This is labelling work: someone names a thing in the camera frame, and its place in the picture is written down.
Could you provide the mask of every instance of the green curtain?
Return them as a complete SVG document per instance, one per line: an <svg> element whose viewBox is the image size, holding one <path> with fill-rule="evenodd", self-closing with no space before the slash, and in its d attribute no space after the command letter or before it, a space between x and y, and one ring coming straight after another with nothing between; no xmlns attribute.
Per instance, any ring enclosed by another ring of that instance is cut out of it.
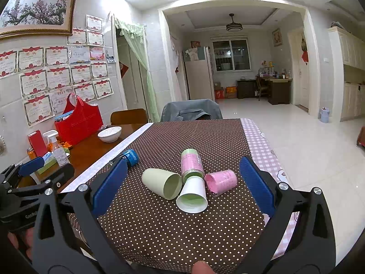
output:
<svg viewBox="0 0 365 274"><path fill-rule="evenodd" d="M150 116L151 120L157 122L160 120L160 118L157 111L156 96L155 96L155 91L153 89L152 77L148 69L148 62L144 45L145 29L142 25L127 24L119 20L115 16L114 16L114 22L115 26L118 29L122 29L120 35L124 36L125 40L127 40L128 42L129 47L136 55L139 63L147 71L147 90L148 90L149 110L150 110L149 113L152 115Z"/></svg>

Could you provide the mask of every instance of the white cup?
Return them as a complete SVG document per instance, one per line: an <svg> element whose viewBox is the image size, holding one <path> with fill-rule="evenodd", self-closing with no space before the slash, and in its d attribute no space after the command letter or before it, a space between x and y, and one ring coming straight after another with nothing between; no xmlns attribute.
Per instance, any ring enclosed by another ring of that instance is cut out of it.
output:
<svg viewBox="0 0 365 274"><path fill-rule="evenodd" d="M176 199L177 206L187 213L199 213L208 207L204 179L199 176L189 177L180 196Z"/></svg>
<svg viewBox="0 0 365 274"><path fill-rule="evenodd" d="M155 168L149 168L143 172L142 182L155 194L167 200L176 198L182 186L179 174Z"/></svg>

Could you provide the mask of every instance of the white tile floor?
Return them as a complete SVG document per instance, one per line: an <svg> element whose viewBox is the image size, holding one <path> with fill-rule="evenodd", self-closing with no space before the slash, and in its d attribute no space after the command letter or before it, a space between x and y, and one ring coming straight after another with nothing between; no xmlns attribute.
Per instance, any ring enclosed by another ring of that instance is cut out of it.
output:
<svg viewBox="0 0 365 274"><path fill-rule="evenodd" d="M365 227L365 150L356 146L365 118L321 123L293 105L266 99L219 100L223 118L250 118L275 150L292 188L320 187L331 213L336 262Z"/></svg>

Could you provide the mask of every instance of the wooden chair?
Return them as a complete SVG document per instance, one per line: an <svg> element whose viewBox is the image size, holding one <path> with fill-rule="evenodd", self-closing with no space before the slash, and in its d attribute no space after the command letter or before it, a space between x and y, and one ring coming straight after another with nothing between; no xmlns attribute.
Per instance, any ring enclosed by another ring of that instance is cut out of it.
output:
<svg viewBox="0 0 365 274"><path fill-rule="evenodd" d="M115 111L110 116L112 126L118 124L148 123L147 113L143 108Z"/></svg>
<svg viewBox="0 0 365 274"><path fill-rule="evenodd" d="M260 101L262 93L268 95L269 87L267 85L261 84L260 76L256 76L256 84L258 89L258 100Z"/></svg>

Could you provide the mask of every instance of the window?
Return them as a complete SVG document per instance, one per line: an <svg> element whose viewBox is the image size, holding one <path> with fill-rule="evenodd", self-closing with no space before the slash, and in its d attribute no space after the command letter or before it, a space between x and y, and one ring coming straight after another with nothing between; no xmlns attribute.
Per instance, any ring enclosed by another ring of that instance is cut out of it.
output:
<svg viewBox="0 0 365 274"><path fill-rule="evenodd" d="M217 71L251 70L247 39L214 41Z"/></svg>

